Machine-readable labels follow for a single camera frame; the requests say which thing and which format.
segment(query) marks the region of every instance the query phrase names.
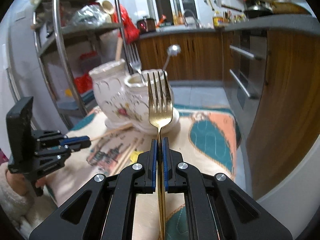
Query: oven door handle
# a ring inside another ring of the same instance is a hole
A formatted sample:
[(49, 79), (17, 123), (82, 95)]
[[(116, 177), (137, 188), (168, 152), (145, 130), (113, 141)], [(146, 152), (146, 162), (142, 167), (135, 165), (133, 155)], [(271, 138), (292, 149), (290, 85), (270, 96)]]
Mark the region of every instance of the oven door handle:
[(232, 71), (232, 69), (229, 70), (231, 76), (234, 78), (234, 80), (237, 82), (237, 84), (239, 85), (239, 87), (241, 88), (241, 90), (246, 94), (246, 96), (249, 99), (255, 99), (256, 97), (252, 94), (250, 94), (250, 92), (245, 88), (245, 86), (241, 83), (240, 79), (236, 76), (236, 74)]
[(230, 45), (229, 48), (237, 53), (239, 53), (240, 55), (248, 58), (248, 59), (255, 59), (255, 60), (261, 60), (261, 57), (259, 57), (256, 54), (253, 54), (249, 51), (246, 51), (244, 49), (238, 48), (236, 46)]

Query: countertop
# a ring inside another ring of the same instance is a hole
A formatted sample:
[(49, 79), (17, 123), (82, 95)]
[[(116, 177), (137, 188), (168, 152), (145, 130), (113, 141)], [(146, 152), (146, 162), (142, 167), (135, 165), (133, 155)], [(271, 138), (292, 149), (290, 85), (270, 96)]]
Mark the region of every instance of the countertop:
[(228, 32), (236, 30), (250, 30), (250, 29), (281, 29), (288, 31), (302, 32), (309, 35), (320, 36), (320, 23), (317, 18), (311, 15), (301, 14), (281, 14), (258, 17), (250, 19), (246, 22), (230, 24), (224, 28), (212, 29), (212, 28), (177, 28), (176, 30), (163, 30), (152, 33), (146, 33), (140, 35), (140, 39), (147, 39), (156, 36), (181, 34), (181, 33), (205, 33), (205, 32)]

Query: faucet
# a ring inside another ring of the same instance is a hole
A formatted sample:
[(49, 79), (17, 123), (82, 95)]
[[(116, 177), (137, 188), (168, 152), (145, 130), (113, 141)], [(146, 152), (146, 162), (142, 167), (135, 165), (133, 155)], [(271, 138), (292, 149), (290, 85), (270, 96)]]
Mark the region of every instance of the faucet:
[(190, 13), (192, 14), (192, 17), (193, 17), (193, 19), (194, 19), (195, 22), (196, 22), (196, 27), (197, 27), (197, 28), (200, 28), (199, 20), (196, 18), (195, 14), (194, 14), (193, 11), (191, 11), (190, 9), (185, 9), (185, 10), (183, 11), (183, 19), (184, 19), (184, 25), (185, 25), (185, 27), (188, 27), (188, 23), (187, 23), (187, 21), (186, 21), (186, 16), (185, 16), (186, 12), (190, 12)]

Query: gold fork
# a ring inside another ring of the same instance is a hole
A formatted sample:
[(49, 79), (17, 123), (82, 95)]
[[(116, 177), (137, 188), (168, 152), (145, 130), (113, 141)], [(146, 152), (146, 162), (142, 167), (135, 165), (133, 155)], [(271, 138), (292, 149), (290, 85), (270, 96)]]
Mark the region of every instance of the gold fork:
[(163, 167), (163, 154), (162, 154), (162, 143), (161, 143), (161, 129), (169, 124), (172, 120), (173, 109), (171, 94), (167, 76), (163, 71), (164, 75), (164, 88), (165, 88), (165, 103), (162, 91), (162, 85), (160, 80), (160, 74), (158, 71), (159, 89), (160, 89), (160, 100), (159, 104), (158, 89), (156, 85), (155, 73), (153, 74), (153, 84), (155, 88), (156, 104), (154, 104), (153, 93), (151, 88), (150, 77), (148, 74), (148, 92), (149, 92), (149, 122), (158, 129), (157, 142), (158, 142), (158, 153), (157, 153), (157, 184), (158, 184), (158, 203), (160, 212), (160, 234), (161, 239), (165, 237), (165, 198), (164, 198), (164, 167)]

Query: person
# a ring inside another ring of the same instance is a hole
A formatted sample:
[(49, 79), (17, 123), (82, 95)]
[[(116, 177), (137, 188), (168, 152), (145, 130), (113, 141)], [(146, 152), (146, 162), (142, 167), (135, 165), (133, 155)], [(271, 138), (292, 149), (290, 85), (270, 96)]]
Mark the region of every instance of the person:
[[(43, 187), (45, 183), (43, 177), (36, 182), (36, 187)], [(0, 205), (26, 239), (57, 208), (46, 187), (41, 197), (37, 197), (30, 189), (31, 185), (28, 187), (22, 174), (12, 174), (8, 170), (8, 163), (0, 165)]]

